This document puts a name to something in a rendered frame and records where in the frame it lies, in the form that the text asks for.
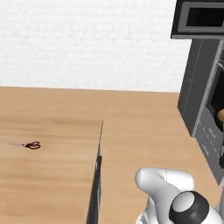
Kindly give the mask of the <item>dark grey cupboard unit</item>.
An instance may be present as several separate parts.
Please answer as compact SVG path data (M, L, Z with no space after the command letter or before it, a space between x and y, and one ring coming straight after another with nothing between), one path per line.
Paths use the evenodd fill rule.
M219 186L224 187L224 40L192 41L178 98L178 111Z

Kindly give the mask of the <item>black grey overhead appliance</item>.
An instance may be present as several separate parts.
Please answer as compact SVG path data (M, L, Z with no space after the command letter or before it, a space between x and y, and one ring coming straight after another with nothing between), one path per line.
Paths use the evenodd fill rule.
M224 39L224 0L177 0L172 39Z

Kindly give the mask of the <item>dark red handled scissors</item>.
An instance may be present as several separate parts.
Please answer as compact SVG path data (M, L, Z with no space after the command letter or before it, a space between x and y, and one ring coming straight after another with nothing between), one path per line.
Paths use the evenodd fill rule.
M16 143L16 146L25 147L30 150L37 150L41 147L39 141L31 142L31 143Z

